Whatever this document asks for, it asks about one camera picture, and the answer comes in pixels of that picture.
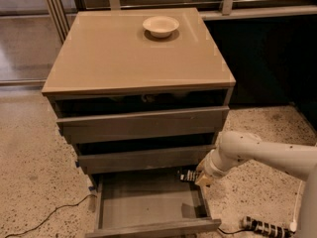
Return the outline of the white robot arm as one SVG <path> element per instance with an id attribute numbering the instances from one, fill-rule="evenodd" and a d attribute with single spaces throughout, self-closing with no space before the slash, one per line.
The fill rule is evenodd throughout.
<path id="1" fill-rule="evenodd" d="M 195 183 L 209 185 L 212 178 L 220 179 L 248 160 L 305 181 L 294 238 L 317 238 L 317 148 L 266 142 L 256 134 L 227 131 L 197 166 L 199 177 Z"/>

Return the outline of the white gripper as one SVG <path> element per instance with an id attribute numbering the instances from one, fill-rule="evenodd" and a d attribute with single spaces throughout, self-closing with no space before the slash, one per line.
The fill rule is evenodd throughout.
<path id="1" fill-rule="evenodd" d="M 195 180 L 195 184 L 198 186 L 210 186 L 212 183 L 211 177 L 220 179 L 237 165 L 236 159 L 226 156 L 218 149 L 214 149 L 196 167 L 197 171 L 204 171 L 205 174 L 201 173 Z"/>

